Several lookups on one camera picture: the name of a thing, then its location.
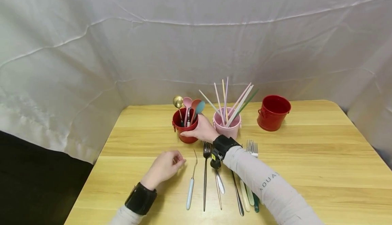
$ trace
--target gray long sleeve shirt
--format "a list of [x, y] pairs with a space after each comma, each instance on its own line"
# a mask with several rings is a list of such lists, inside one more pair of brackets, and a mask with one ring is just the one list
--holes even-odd
[[[224, 164], [252, 189], [279, 225], [324, 224], [290, 184], [240, 146], [227, 151]], [[141, 215], [122, 206], [110, 224], [134, 225], [141, 220]]]

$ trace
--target black floor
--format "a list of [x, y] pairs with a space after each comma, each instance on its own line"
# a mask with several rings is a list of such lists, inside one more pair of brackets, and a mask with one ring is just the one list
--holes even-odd
[[0, 132], [0, 224], [64, 224], [92, 168]]

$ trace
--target white cloth backdrop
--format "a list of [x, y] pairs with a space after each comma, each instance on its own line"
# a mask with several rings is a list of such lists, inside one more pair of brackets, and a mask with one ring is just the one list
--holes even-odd
[[392, 163], [392, 0], [0, 0], [0, 35], [0, 129], [90, 163], [127, 105], [228, 75], [336, 102]]

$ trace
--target red metal cup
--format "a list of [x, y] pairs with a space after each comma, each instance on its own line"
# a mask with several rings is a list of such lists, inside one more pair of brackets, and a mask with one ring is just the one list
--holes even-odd
[[[182, 119], [186, 120], [185, 119], [186, 108], [182, 108], [180, 110], [181, 110]], [[189, 110], [189, 114], [192, 117], [193, 109]], [[182, 127], [181, 126], [180, 112], [178, 110], [176, 110], [176, 112], [173, 115], [172, 125], [173, 125], [173, 128], [174, 128], [174, 132], [176, 132], [176, 130], [177, 130], [178, 137], [180, 138], [181, 141], [183, 141], [184, 143], [194, 143], [194, 142], [196, 142], [198, 140], [195, 137], [184, 137], [184, 136], [180, 135], [181, 132], [194, 130], [197, 127], [198, 120], [199, 120], [199, 117], [196, 116], [196, 120], [193, 121], [193, 124], [191, 126], [189, 126], [189, 127]]]
[[263, 99], [259, 109], [257, 123], [264, 130], [274, 132], [280, 128], [290, 110], [291, 104], [287, 99], [278, 95], [268, 95]]

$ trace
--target hand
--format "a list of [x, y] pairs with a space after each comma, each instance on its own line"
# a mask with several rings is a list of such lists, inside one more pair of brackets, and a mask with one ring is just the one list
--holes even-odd
[[185, 162], [186, 159], [178, 150], [162, 152], [152, 163], [140, 183], [147, 189], [154, 190], [158, 184], [174, 176]]
[[210, 121], [203, 114], [198, 114], [199, 122], [195, 130], [182, 132], [181, 136], [184, 137], [195, 137], [201, 141], [207, 141], [209, 143], [219, 137], [215, 128], [211, 125]]

